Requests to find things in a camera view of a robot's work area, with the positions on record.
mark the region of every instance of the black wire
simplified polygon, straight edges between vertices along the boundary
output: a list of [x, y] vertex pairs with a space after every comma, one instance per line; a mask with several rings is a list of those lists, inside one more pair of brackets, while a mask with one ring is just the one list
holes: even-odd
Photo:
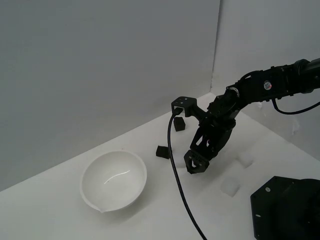
[[170, 160], [171, 160], [171, 165], [172, 165], [172, 169], [173, 169], [173, 173], [174, 173], [174, 176], [175, 176], [175, 180], [176, 180], [176, 183], [178, 185], [178, 188], [179, 188], [179, 192], [180, 192], [180, 195], [181, 195], [181, 198], [182, 198], [182, 201], [183, 201], [183, 204], [185, 206], [185, 209], [187, 211], [187, 213], [189, 214], [189, 217], [193, 223], [193, 225], [195, 226], [195, 228], [197, 229], [197, 231], [199, 232], [200, 236], [202, 237], [203, 240], [207, 240], [206, 236], [203, 234], [203, 232], [201, 231], [200, 227], [198, 226], [194, 216], [192, 215], [191, 211], [190, 211], [190, 208], [188, 206], [188, 203], [187, 203], [187, 200], [186, 200], [186, 197], [185, 197], [185, 194], [184, 194], [184, 191], [182, 189], [182, 186], [181, 186], [181, 182], [180, 182], [180, 179], [179, 179], [179, 176], [178, 176], [178, 172], [177, 172], [177, 169], [176, 169], [176, 165], [175, 165], [175, 161], [174, 161], [174, 156], [173, 156], [173, 153], [172, 153], [172, 148], [171, 148], [171, 127], [172, 127], [172, 122], [175, 118], [176, 114], [172, 114], [171, 118], [170, 118], [170, 121], [169, 121], [169, 125], [168, 125], [168, 135], [167, 135], [167, 141], [168, 141], [168, 148], [169, 148], [169, 156], [170, 156]]
[[285, 114], [285, 115], [296, 115], [296, 114], [302, 114], [302, 113], [305, 113], [311, 109], [314, 109], [315, 107], [318, 107], [320, 105], [320, 101], [317, 102], [316, 104], [310, 106], [310, 107], [307, 107], [305, 109], [302, 109], [302, 110], [299, 110], [299, 111], [291, 111], [291, 112], [287, 112], [287, 111], [281, 111], [279, 108], [278, 108], [278, 105], [277, 105], [277, 102], [276, 102], [276, 99], [272, 99], [272, 103], [273, 103], [273, 107], [274, 109], [281, 113], [281, 114]]

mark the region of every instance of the black block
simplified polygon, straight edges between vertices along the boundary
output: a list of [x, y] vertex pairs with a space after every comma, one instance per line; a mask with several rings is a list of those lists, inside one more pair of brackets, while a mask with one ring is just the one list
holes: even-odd
[[186, 123], [180, 116], [176, 116], [173, 120], [174, 129], [176, 132], [183, 131], [186, 129]]
[[160, 158], [169, 159], [169, 148], [167, 146], [158, 146], [155, 155]]

